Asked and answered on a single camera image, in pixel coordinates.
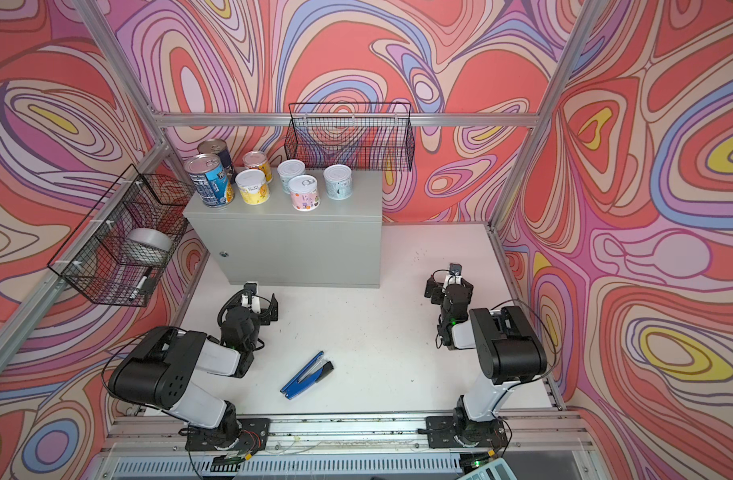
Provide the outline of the white lid can back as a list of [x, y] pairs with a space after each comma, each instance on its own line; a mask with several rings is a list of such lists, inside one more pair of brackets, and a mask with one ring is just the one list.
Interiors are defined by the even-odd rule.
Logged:
[[247, 169], [236, 176], [236, 186], [242, 201], [248, 205], [260, 205], [270, 199], [270, 188], [262, 170]]

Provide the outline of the white lid can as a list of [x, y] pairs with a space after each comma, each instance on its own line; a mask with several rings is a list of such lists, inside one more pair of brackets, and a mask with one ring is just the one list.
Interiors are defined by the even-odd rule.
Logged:
[[346, 200], [352, 196], [352, 169], [336, 164], [324, 170], [326, 195], [332, 200]]
[[236, 176], [236, 186], [242, 201], [248, 205], [260, 205], [270, 199], [270, 188], [262, 170], [247, 169]]
[[278, 166], [276, 173], [278, 173], [278, 178], [280, 178], [280, 183], [282, 183], [282, 191], [289, 194], [290, 187], [288, 187], [288, 184], [290, 180], [304, 175], [306, 173], [306, 165], [298, 159], [288, 159]]

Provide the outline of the light blue labelled can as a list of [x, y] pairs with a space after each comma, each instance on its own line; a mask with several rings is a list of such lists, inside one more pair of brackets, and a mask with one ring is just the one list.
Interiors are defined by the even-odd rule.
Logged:
[[196, 192], [208, 207], [221, 208], [234, 201], [230, 175], [216, 154], [198, 154], [184, 164]]

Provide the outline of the white lid can front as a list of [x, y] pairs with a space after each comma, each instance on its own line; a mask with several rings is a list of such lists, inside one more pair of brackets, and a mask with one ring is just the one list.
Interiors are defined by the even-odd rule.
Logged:
[[289, 194], [290, 187], [288, 187], [288, 184], [290, 180], [304, 175], [306, 173], [306, 165], [298, 159], [288, 159], [278, 166], [276, 173], [278, 173], [278, 178], [280, 178], [280, 183], [282, 183], [282, 191]]

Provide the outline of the small gold can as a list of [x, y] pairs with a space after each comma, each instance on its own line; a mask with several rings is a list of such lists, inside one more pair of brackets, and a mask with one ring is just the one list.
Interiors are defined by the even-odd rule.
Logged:
[[262, 171], [264, 177], [266, 177], [266, 182], [272, 182], [272, 167], [270, 167], [270, 161], [268, 161], [266, 153], [256, 150], [246, 152], [242, 158], [242, 164], [248, 169]]

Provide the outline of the dark blue labelled can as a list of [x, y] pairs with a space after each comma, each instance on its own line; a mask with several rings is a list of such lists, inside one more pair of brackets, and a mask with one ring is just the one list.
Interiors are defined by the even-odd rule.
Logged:
[[230, 182], [234, 183], [236, 177], [236, 168], [234, 168], [234, 162], [232, 162], [232, 156], [228, 151], [228, 144], [222, 139], [209, 139], [204, 140], [198, 144], [198, 152], [202, 154], [214, 154], [220, 158], [224, 171], [228, 174]]

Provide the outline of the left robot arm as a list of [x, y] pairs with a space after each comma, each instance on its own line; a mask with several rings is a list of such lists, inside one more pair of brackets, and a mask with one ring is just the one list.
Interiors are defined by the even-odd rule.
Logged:
[[188, 426], [233, 440], [240, 422], [236, 407], [192, 382], [194, 372], [242, 378], [254, 352], [262, 349], [260, 328], [278, 320], [278, 299], [256, 293], [248, 283], [218, 312], [220, 337], [178, 327], [156, 327], [114, 368], [106, 382], [110, 396], [158, 409]]

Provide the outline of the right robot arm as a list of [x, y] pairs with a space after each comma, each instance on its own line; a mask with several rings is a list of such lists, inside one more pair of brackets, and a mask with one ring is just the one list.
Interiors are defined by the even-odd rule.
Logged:
[[514, 391], [548, 372], [548, 355], [526, 314], [508, 302], [470, 308], [474, 285], [462, 275], [427, 280], [424, 296], [440, 307], [438, 348], [474, 350], [480, 374], [453, 413], [456, 438], [472, 444], [504, 427], [500, 409]]

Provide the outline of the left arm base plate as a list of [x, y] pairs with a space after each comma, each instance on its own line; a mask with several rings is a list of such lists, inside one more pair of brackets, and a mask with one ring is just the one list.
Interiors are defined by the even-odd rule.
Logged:
[[234, 451], [252, 453], [266, 449], [270, 432], [270, 418], [240, 419], [235, 426], [222, 424], [218, 428], [186, 426], [178, 434], [186, 439], [190, 452]]

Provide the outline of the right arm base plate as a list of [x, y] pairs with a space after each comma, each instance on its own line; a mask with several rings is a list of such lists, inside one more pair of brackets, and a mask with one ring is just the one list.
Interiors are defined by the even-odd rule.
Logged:
[[419, 429], [426, 435], [432, 449], [493, 448], [506, 447], [508, 429], [502, 420], [474, 422], [453, 416], [429, 416], [426, 425]]

